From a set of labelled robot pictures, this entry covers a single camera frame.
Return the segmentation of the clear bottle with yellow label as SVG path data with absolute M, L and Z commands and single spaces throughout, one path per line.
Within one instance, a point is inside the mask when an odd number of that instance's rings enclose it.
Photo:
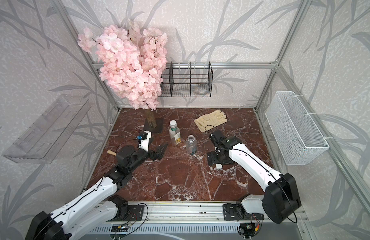
M 181 142 L 181 135 L 180 135 L 180 129 L 178 126 L 176 128 L 171 128 L 169 126 L 169 135 L 172 143 L 174 145 L 178 145 Z

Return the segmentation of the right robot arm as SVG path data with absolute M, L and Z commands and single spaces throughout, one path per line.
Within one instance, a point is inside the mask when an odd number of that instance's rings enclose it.
M 227 138 L 216 130 L 209 138 L 215 146 L 215 150 L 208 153 L 210 166 L 237 163 L 264 192 L 263 195 L 244 196 L 235 204 L 225 204 L 225 220 L 263 220 L 267 216 L 274 223 L 280 224 L 301 207 L 297 183 L 291 174 L 281 174 L 269 167 L 235 136 Z

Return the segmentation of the clear bottle with blue label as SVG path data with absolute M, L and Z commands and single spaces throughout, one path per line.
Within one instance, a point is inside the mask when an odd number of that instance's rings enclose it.
M 198 150 L 198 142 L 194 135 L 189 135 L 186 140 L 186 149 L 189 155 L 194 155 Z

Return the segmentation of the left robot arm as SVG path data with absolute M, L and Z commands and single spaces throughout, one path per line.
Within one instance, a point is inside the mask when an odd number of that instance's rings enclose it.
M 27 240 L 78 240 L 98 225 L 128 215 L 127 201 L 116 194 L 132 178 L 132 173 L 147 159 L 161 160 L 167 145 L 150 151 L 127 145 L 119 152 L 108 151 L 118 163 L 97 183 L 66 205 L 47 214 L 40 212 L 30 224 Z

